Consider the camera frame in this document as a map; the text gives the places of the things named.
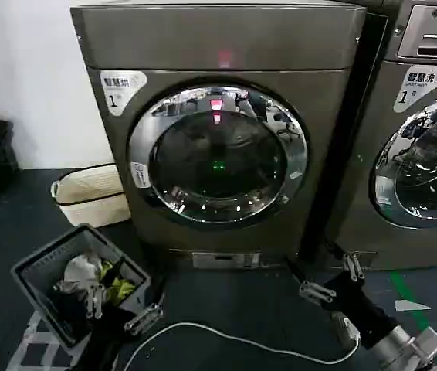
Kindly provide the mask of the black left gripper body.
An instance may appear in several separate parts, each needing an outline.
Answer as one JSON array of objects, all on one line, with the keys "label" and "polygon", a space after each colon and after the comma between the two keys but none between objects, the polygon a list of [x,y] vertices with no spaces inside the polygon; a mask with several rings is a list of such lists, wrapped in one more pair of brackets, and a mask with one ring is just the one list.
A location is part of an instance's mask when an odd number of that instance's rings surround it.
[{"label": "black left gripper body", "polygon": [[103,314],[94,322],[82,352],[82,370],[112,370],[121,349],[135,340],[124,326],[135,314]]}]

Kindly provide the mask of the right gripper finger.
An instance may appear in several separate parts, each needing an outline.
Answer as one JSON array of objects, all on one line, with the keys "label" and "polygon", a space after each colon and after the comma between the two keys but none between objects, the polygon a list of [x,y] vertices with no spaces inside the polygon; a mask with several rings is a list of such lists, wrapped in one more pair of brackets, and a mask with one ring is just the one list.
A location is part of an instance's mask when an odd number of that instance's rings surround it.
[{"label": "right gripper finger", "polygon": [[286,258],[286,265],[299,285],[298,294],[301,298],[315,305],[330,304],[336,298],[336,292],[315,282],[308,281],[294,261]]},{"label": "right gripper finger", "polygon": [[335,258],[342,261],[343,270],[349,273],[352,281],[364,280],[364,273],[359,261],[359,253],[347,252],[333,242],[330,242],[330,252]]}]

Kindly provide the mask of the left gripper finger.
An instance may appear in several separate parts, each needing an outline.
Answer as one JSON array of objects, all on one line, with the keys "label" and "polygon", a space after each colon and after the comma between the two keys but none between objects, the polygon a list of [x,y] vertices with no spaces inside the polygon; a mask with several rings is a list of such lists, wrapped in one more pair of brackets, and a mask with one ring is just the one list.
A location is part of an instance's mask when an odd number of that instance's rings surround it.
[{"label": "left gripper finger", "polygon": [[140,289],[124,302],[124,310],[128,312],[124,323],[124,331],[129,335],[143,335],[164,315],[162,301],[163,288]]},{"label": "left gripper finger", "polygon": [[100,259],[97,255],[86,255],[85,258],[86,316],[102,318],[104,305],[117,307],[123,301],[123,295],[120,293],[123,284],[120,269],[124,259],[120,258],[116,263],[112,263]]}]

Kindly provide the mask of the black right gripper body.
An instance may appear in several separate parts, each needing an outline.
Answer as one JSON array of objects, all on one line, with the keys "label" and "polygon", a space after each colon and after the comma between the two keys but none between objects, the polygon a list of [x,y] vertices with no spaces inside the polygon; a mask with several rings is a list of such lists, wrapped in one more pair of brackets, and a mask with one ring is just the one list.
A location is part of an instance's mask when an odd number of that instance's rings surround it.
[{"label": "black right gripper body", "polygon": [[342,271],[324,284],[335,291],[331,303],[325,303],[324,309],[343,313],[361,334],[362,346],[373,348],[397,325],[395,318],[374,304],[363,292],[364,281],[353,281],[347,271]]}]

